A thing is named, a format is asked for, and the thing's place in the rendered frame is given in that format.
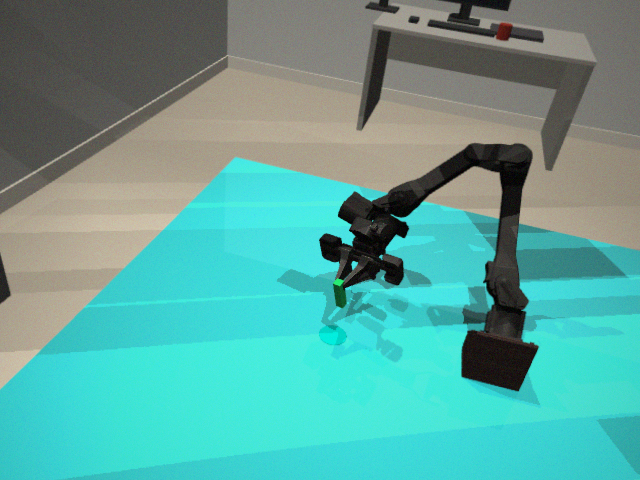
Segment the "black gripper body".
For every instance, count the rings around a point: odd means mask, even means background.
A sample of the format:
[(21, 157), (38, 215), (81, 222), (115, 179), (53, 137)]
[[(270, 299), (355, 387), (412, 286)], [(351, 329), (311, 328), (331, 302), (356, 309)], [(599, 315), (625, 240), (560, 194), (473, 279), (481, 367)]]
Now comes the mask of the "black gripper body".
[[(352, 241), (352, 245), (343, 243), (340, 237), (325, 233), (320, 239), (320, 248), (322, 257), (331, 262), (339, 262), (338, 259), (338, 247), (350, 250), (351, 263), (353, 261), (359, 262), (361, 255), (370, 257), (375, 262), (376, 274), (381, 270), (386, 271), (384, 275), (385, 282), (393, 285), (399, 285), (404, 277), (403, 260), (401, 258), (386, 254), (386, 247), (389, 244), (389, 238), (386, 236), (382, 246), (378, 251), (373, 247), (373, 243), (358, 240)], [(379, 258), (380, 255), (382, 259)]]

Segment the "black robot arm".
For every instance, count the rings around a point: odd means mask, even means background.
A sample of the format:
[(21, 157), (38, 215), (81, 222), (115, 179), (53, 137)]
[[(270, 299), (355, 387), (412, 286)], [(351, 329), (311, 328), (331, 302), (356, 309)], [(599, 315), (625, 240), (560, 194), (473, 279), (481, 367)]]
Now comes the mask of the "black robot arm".
[(406, 237), (408, 225), (395, 217), (408, 216), (431, 193), (472, 166), (500, 172), (502, 202), (496, 251), (493, 261), (485, 264), (483, 281), (495, 305), (487, 312), (484, 332), (523, 341), (526, 312), (521, 310), (529, 301), (519, 287), (516, 248), (522, 188), (532, 159), (532, 150), (524, 144), (471, 143), (424, 176), (396, 186), (372, 202), (354, 191), (341, 205), (338, 217), (351, 224), (354, 241), (373, 243), (378, 251), (386, 236), (389, 243), (395, 235)]

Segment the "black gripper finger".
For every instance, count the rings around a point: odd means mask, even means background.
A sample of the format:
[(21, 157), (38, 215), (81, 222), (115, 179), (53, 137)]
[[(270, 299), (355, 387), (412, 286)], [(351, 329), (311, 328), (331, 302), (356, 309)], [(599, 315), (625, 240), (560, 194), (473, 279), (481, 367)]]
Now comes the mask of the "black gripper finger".
[(345, 289), (354, 284), (357, 284), (369, 279), (372, 279), (372, 280), (376, 279), (375, 262), (372, 258), (361, 255), (357, 266), (345, 279), (343, 283), (343, 288)]
[[(338, 247), (339, 269), (336, 279), (344, 280), (352, 272), (350, 250)], [(335, 279), (335, 280), (336, 280)]]

